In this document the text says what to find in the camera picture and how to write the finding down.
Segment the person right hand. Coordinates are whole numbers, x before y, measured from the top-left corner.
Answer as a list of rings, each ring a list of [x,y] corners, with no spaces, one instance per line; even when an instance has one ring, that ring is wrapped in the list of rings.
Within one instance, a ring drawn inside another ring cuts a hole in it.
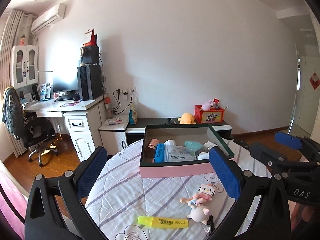
[[[306,206],[294,202],[290,202],[289,207],[293,208],[291,210],[291,232],[295,230],[301,221],[309,222],[315,211],[318,210],[314,206]]]

